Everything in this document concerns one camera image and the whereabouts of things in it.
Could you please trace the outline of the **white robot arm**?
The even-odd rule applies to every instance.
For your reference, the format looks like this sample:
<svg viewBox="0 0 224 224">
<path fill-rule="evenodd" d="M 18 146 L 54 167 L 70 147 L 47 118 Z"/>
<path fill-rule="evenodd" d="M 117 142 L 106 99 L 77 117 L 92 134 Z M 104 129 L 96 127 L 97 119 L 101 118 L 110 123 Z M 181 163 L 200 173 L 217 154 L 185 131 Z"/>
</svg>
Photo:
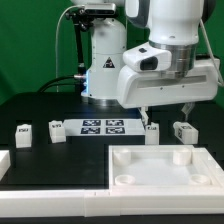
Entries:
<svg viewBox="0 0 224 224">
<path fill-rule="evenodd" d="M 219 60 L 198 60 L 198 32 L 215 0 L 71 0 L 91 30 L 82 98 L 124 108 L 213 99 Z"/>
</svg>

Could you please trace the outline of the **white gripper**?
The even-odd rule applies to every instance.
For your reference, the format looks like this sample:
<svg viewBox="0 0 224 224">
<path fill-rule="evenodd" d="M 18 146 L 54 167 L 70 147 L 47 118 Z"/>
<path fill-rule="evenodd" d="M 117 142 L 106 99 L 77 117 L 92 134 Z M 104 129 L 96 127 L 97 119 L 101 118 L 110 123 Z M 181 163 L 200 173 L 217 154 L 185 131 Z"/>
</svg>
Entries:
<svg viewBox="0 0 224 224">
<path fill-rule="evenodd" d="M 185 103 L 181 111 L 187 121 L 197 101 L 212 100 L 218 90 L 218 58 L 196 60 L 185 77 L 162 72 L 137 73 L 124 66 L 117 84 L 117 100 L 124 108 L 139 108 L 144 126 L 150 123 L 151 106 Z"/>
</svg>

